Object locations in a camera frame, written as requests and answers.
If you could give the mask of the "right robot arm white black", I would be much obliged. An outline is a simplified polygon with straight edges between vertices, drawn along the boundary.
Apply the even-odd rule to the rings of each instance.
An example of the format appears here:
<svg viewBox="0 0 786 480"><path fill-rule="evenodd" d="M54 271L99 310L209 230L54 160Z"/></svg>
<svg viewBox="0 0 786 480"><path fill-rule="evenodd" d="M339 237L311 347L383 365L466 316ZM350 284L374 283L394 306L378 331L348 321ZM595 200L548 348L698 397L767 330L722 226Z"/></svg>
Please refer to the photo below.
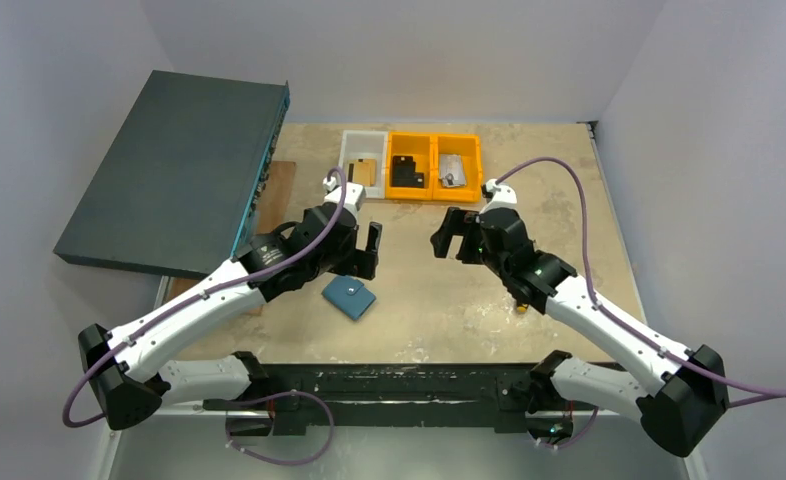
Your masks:
<svg viewBox="0 0 786 480"><path fill-rule="evenodd" d="M698 372L724 375L715 350L691 350L635 318L614 321L619 308L561 258L537 249L515 210L448 208L430 238L435 257L447 256L455 236L462 239L456 260L486 266L517 306L570 327L617 364L601 367L553 351L529 373L528 412L559 401L586 403L639 423L663 450L687 457L727 411L724 386Z"/></svg>

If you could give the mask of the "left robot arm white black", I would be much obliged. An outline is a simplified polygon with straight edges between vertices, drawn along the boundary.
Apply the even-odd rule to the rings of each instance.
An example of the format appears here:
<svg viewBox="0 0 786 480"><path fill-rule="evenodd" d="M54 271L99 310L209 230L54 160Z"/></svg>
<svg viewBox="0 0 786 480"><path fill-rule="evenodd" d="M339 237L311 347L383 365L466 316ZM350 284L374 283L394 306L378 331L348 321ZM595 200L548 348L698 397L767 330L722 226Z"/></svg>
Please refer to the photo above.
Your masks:
<svg viewBox="0 0 786 480"><path fill-rule="evenodd" d="M299 222L253 236L212 274L138 320L82 330L82 365L108 426L133 427L163 405L248 398L252 383L265 376L253 354L204 361L176 356L223 323L323 273L373 279L381 224L369 224L367 246L359 249L353 213L342 210L334 226L326 226L335 211L325 203L305 210Z"/></svg>

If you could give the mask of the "teal card holder wallet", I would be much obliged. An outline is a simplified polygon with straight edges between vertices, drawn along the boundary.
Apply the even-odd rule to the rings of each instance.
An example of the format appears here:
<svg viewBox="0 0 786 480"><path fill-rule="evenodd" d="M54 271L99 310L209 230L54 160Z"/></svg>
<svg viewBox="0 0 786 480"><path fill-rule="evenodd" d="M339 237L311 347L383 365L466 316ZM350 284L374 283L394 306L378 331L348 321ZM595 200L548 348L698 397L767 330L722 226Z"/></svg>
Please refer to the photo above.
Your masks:
<svg viewBox="0 0 786 480"><path fill-rule="evenodd" d="M336 276L322 296L352 321L358 321L376 301L376 295L362 281L348 276Z"/></svg>

